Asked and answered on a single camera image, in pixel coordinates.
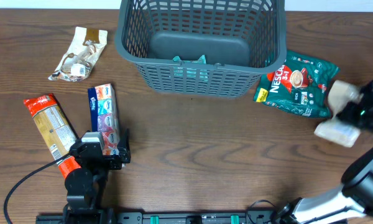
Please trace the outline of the beige resealable pouch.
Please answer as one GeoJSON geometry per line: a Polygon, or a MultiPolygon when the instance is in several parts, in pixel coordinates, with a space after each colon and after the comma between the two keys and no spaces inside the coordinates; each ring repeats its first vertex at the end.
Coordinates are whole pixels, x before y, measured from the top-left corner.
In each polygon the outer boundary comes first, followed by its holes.
{"type": "Polygon", "coordinates": [[[314,134],[341,146],[352,147],[361,131],[351,124],[340,121],[336,115],[342,112],[348,103],[359,103],[362,96],[357,86],[336,80],[328,93],[332,118],[320,123],[314,134]]]}

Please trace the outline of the Kleenex tissue multipack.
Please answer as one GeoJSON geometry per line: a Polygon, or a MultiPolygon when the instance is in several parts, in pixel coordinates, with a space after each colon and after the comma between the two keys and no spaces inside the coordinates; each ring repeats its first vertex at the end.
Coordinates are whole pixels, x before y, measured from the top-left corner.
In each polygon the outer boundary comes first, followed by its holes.
{"type": "Polygon", "coordinates": [[[110,83],[89,88],[88,99],[92,131],[100,132],[104,139],[103,155],[119,155],[120,127],[114,88],[110,83]]]}

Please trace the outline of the green Nescafe 3-in-1 bag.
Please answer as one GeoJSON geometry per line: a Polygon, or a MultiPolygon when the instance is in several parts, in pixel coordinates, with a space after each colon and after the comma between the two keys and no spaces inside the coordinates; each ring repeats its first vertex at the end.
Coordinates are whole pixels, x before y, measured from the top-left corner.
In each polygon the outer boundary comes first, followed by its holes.
{"type": "Polygon", "coordinates": [[[284,64],[262,75],[254,101],[309,118],[331,115],[325,105],[326,92],[339,67],[329,61],[289,50],[284,64]]]}

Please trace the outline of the small teal snack packet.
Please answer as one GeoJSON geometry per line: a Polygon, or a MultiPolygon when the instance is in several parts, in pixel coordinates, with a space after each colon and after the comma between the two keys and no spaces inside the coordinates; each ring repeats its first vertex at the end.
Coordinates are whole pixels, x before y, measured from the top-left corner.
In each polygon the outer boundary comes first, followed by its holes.
{"type": "MultiPolygon", "coordinates": [[[[173,58],[174,62],[185,62],[185,63],[197,63],[197,64],[206,64],[206,57],[205,55],[202,55],[197,60],[182,60],[179,56],[175,56],[173,58]]],[[[208,71],[207,70],[200,70],[197,72],[197,69],[195,68],[186,68],[183,67],[174,67],[173,68],[173,74],[175,77],[182,77],[183,74],[186,73],[186,76],[188,78],[196,78],[199,77],[199,81],[201,82],[207,82],[208,81],[208,71]]]]}

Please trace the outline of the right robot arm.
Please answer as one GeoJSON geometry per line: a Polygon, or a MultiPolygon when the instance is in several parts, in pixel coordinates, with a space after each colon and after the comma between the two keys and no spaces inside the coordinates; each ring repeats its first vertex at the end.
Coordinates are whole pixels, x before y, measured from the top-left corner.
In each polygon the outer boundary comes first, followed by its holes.
{"type": "MultiPolygon", "coordinates": [[[[338,117],[373,130],[373,84],[360,93],[362,100],[348,103],[338,117]]],[[[340,186],[316,197],[298,198],[275,218],[279,223],[342,223],[358,217],[373,217],[373,148],[347,168],[340,186]]]]}

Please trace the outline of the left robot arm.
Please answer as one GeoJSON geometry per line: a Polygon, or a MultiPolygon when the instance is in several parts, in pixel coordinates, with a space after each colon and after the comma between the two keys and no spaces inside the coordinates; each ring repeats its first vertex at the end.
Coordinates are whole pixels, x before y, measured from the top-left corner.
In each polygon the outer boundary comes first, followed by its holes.
{"type": "Polygon", "coordinates": [[[131,161],[129,130],[117,144],[118,153],[105,156],[100,132],[87,132],[70,147],[69,153],[80,165],[65,178],[69,209],[65,223],[116,223],[112,208],[103,208],[101,201],[111,170],[120,170],[131,161]]]}

